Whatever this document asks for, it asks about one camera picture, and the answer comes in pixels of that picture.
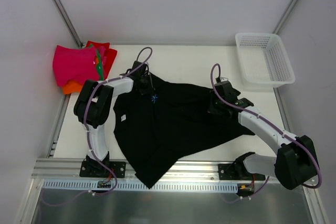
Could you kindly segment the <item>black t shirt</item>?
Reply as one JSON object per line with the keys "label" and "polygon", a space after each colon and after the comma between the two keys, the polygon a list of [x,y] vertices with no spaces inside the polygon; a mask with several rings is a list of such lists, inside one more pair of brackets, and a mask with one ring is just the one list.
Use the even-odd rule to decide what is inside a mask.
{"label": "black t shirt", "polygon": [[152,76],[154,91],[119,95],[114,135],[136,177],[152,188],[184,156],[217,147],[252,131],[208,112],[211,89]]}

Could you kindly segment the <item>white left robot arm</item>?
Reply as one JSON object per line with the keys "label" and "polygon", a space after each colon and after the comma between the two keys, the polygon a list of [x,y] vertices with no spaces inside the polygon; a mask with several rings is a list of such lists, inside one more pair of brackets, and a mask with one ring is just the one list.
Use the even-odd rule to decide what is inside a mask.
{"label": "white left robot arm", "polygon": [[108,174],[110,165],[104,159],[109,151],[106,145],[104,124],[107,121],[112,99],[136,89],[146,89],[150,83],[149,66],[135,61],[131,69],[117,78],[105,81],[85,81],[74,106],[74,114],[87,132],[88,156],[95,161],[91,170],[99,177]]}

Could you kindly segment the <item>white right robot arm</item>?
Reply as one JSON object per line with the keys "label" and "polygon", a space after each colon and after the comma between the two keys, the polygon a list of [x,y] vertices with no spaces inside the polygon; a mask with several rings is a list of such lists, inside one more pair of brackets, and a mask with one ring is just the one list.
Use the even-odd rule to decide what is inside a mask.
{"label": "white right robot arm", "polygon": [[274,152],[274,156],[247,152],[228,168],[230,174],[243,180],[253,174],[275,177],[289,190],[300,185],[307,187],[307,181],[316,176],[318,182],[312,188],[321,186],[321,170],[311,138],[298,137],[278,127],[248,99],[240,99],[240,93],[229,81],[218,80],[212,83],[212,88],[210,113],[222,115],[240,129],[252,132]]}

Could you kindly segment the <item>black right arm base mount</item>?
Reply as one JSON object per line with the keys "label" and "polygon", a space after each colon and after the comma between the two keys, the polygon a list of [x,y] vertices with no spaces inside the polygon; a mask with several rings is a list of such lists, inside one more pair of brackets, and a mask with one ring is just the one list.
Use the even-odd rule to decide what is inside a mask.
{"label": "black right arm base mount", "polygon": [[236,158],[229,164],[218,164],[218,175],[220,180],[266,180],[265,175],[252,174],[247,171],[243,161],[253,155],[254,152],[248,152]]}

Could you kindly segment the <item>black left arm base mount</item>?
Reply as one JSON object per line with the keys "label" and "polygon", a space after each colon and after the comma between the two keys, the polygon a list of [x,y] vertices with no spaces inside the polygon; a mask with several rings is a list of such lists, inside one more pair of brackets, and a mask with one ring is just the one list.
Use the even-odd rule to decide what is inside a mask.
{"label": "black left arm base mount", "polygon": [[[122,161],[110,161],[109,153],[101,161],[103,165],[112,170],[117,178],[125,177],[125,168],[126,162]],[[80,177],[88,178],[107,178],[110,175],[110,172],[101,166],[94,158],[89,157],[88,155],[81,163],[81,168],[79,172]]]}

